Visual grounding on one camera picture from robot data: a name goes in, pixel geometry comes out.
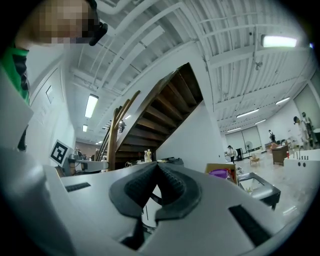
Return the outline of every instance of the tiled floor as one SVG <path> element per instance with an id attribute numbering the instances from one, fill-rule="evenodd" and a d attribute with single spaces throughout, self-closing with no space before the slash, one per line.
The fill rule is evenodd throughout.
<path id="1" fill-rule="evenodd" d="M 273 157 L 270 152 L 261 154 L 259 163 L 252 163 L 250 160 L 235 162 L 236 166 L 243 168 L 243 173 L 254 172 L 270 184 L 281 190 L 280 201 L 276 205 L 275 212 L 282 216 L 285 224 L 299 217 L 306 212 L 306 205 L 313 198 L 314 191 L 308 188 L 297 189 L 297 186 L 291 183 L 289 177 L 285 176 L 282 165 L 273 164 Z"/>

